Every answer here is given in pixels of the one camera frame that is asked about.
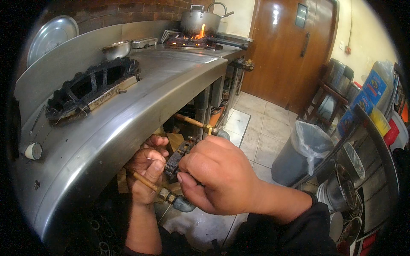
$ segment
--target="right hand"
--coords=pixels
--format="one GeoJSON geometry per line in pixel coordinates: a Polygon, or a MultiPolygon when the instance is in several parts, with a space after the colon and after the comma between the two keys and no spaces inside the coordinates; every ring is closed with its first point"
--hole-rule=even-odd
{"type": "Polygon", "coordinates": [[[242,150],[212,135],[195,145],[179,167],[177,177],[184,196],[210,214],[251,212],[258,201],[256,192],[264,182],[258,179],[242,150]]]}

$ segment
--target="trash can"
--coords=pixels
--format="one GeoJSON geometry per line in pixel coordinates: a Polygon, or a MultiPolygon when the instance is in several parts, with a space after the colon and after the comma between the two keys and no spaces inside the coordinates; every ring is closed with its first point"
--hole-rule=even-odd
{"type": "Polygon", "coordinates": [[[333,149],[327,133],[317,125],[296,121],[293,132],[272,164],[272,179],[291,187],[306,174],[313,174],[314,166],[333,149]]]}

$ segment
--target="flame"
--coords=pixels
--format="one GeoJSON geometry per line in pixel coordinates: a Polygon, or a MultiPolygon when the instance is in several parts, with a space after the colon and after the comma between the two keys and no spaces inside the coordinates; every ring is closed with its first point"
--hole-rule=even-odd
{"type": "Polygon", "coordinates": [[[205,30],[205,24],[202,25],[202,30],[201,30],[201,32],[199,33],[199,35],[196,35],[196,36],[195,36],[195,40],[201,39],[201,38],[203,38],[203,37],[205,36],[204,30],[205,30]]]}

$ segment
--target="plastic bag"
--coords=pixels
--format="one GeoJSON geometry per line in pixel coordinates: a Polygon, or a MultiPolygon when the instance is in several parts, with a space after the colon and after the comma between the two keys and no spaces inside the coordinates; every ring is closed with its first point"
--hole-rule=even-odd
{"type": "Polygon", "coordinates": [[[290,140],[296,152],[307,158],[310,176],[313,175],[315,158],[325,158],[334,146],[329,135],[319,126],[298,120],[290,140]]]}

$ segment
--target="pot lid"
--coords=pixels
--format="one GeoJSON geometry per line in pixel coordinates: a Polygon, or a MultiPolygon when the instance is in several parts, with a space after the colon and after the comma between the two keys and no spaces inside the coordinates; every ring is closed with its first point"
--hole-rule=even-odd
{"type": "Polygon", "coordinates": [[[34,37],[27,56],[27,68],[43,55],[80,34],[72,17],[58,16],[47,22],[34,37]]]}

